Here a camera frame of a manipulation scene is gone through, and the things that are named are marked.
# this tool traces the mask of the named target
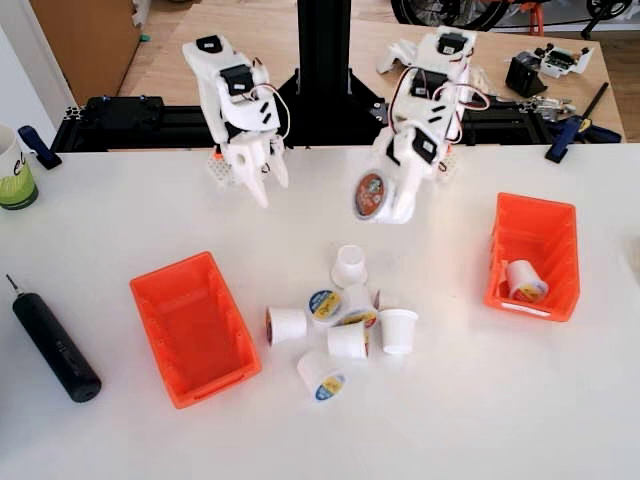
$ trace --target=orange storage tray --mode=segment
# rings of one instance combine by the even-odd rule
[[[575,207],[499,193],[492,236],[485,304],[547,320],[569,320],[580,296]],[[509,298],[505,269],[514,260],[528,260],[547,282],[549,293],[542,302]]]
[[[209,252],[134,278],[131,290],[176,408],[260,371],[249,332]]]

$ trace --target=wooden tabletop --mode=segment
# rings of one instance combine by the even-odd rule
[[[375,69],[378,58],[387,45],[400,39],[419,42],[432,31],[434,29],[430,27],[352,20],[349,64],[360,80],[388,101],[402,69],[397,67],[392,72],[379,75]],[[160,95],[167,105],[199,104],[196,80],[182,56],[182,44],[216,33],[224,35],[236,50],[247,57],[260,57],[267,65],[274,85],[288,80],[299,64],[298,23],[294,11],[196,4],[169,37],[131,94]],[[472,63],[486,70],[498,94],[521,98],[504,84],[510,59],[522,50],[544,47],[547,42],[573,52],[584,47],[595,49],[582,75],[570,73],[560,79],[540,75],[542,82],[549,87],[545,95],[570,98],[578,113],[584,112],[602,83],[610,81],[598,42],[478,32]],[[624,135],[613,89],[607,90],[591,118],[596,125]]]

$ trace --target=black screwdriver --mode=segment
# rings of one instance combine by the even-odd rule
[[[74,402],[91,400],[102,382],[78,347],[40,295],[24,293],[9,275],[7,279],[18,294],[13,311],[64,389]]]

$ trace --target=green mug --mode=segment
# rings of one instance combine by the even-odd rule
[[[19,210],[38,198],[38,187],[12,128],[0,124],[0,207]]]

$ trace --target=white table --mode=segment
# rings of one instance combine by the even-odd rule
[[[559,166],[544,149],[461,148],[458,175],[423,188],[404,226],[355,221],[365,149],[293,152],[291,186],[271,183],[264,211],[217,192],[204,152],[35,166],[41,198],[0,212],[0,269],[44,297],[104,387],[74,404],[0,288],[0,478],[637,478],[640,284],[623,247],[640,237],[640,147],[574,145]],[[576,205],[582,293],[568,323],[483,306],[500,191]],[[340,362],[343,392],[317,404],[294,365],[321,337],[269,351],[264,310],[328,285],[347,242],[365,249],[372,289],[419,312],[415,352],[392,358],[374,339],[367,362]],[[128,282],[203,250],[263,371],[175,410]]]

